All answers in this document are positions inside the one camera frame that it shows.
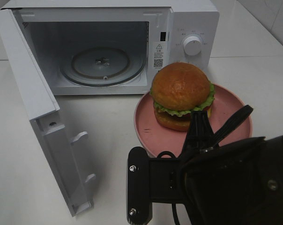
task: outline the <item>lettuce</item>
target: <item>lettuce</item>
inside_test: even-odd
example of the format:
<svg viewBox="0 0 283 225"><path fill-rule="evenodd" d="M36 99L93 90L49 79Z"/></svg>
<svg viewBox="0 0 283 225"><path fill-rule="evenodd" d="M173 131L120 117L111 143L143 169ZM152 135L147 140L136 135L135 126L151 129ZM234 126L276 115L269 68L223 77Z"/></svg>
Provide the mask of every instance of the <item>lettuce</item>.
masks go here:
<svg viewBox="0 0 283 225"><path fill-rule="evenodd" d="M201 111L203 110L205 107L210 106L213 102L214 98L214 94L215 94L215 88L213 86L213 84L210 82L210 92L209 95L206 99L205 102L203 102L201 105L196 106L194 109L191 110L185 110L185 111L176 111L176 110L171 110L171 109L167 109L164 108L162 105L160 105L159 103L154 101L154 107L158 108L159 111L161 112L167 112L169 115L176 115L178 117L182 117L183 115L189 114L192 111Z"/></svg>

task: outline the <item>warning label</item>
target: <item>warning label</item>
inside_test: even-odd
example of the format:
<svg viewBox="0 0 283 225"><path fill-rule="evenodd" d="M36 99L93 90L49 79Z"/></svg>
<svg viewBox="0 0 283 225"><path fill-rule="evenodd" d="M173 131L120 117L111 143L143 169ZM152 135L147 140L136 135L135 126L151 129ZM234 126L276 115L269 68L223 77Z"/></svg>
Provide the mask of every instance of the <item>warning label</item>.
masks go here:
<svg viewBox="0 0 283 225"><path fill-rule="evenodd" d="M153 43L153 67L161 69L164 66L165 42Z"/></svg>

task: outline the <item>table surface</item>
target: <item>table surface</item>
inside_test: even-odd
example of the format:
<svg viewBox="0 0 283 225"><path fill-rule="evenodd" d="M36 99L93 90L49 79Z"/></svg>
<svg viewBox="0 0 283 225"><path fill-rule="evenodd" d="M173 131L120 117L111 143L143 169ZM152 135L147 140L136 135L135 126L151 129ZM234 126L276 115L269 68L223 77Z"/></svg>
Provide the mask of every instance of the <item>table surface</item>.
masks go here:
<svg viewBox="0 0 283 225"><path fill-rule="evenodd" d="M212 2L220 19L211 57L283 56L283 46L238 1ZM7 60L1 38L0 60Z"/></svg>
<svg viewBox="0 0 283 225"><path fill-rule="evenodd" d="M222 85L252 113L253 136L283 135L283 57L212 58L209 79ZM89 133L98 188L95 206L71 217L28 122L8 61L0 61L0 224L125 225L126 166L130 149L140 146L133 114L141 95L60 96L61 117L70 136ZM179 207L182 225L190 224ZM154 204L151 225L173 225L171 206Z"/></svg>

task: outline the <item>open microwave door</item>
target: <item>open microwave door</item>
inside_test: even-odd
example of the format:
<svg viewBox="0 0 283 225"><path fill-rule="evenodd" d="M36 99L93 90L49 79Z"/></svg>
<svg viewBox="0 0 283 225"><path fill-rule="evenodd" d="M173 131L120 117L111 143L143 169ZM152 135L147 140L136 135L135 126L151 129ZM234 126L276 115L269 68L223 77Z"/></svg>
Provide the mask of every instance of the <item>open microwave door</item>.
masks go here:
<svg viewBox="0 0 283 225"><path fill-rule="evenodd" d="M9 9L0 11L0 34L29 121L72 216L93 206L95 174L89 163L81 168L86 132L68 138L59 106L22 31Z"/></svg>

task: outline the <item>burger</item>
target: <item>burger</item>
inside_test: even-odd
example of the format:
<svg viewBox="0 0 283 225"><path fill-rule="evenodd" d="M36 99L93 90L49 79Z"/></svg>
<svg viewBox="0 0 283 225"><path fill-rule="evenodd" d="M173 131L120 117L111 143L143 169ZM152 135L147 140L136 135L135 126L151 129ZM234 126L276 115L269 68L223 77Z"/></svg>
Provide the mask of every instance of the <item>burger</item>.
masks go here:
<svg viewBox="0 0 283 225"><path fill-rule="evenodd" d="M157 122L178 131L188 130L192 111L206 110L210 116L214 93L203 71L183 62L161 69L150 90Z"/></svg>

